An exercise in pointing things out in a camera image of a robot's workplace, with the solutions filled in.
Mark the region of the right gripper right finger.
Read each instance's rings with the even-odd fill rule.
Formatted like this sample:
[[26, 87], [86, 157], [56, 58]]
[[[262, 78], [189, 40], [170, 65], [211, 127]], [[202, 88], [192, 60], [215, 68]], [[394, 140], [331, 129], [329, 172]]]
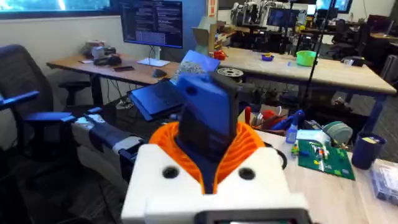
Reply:
[[239, 122], [236, 136], [227, 148], [215, 172], [214, 194], [288, 191], [277, 152], [249, 125]]

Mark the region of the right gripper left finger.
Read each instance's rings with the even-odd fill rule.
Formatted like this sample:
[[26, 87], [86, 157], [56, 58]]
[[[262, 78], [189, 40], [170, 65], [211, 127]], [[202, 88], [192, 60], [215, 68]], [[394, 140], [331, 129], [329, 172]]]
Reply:
[[174, 202], [190, 203], [203, 195], [200, 172], [177, 146], [177, 133], [177, 122], [162, 125], [139, 148], [121, 212], [123, 223], [149, 223], [147, 209], [156, 202], [171, 208]]

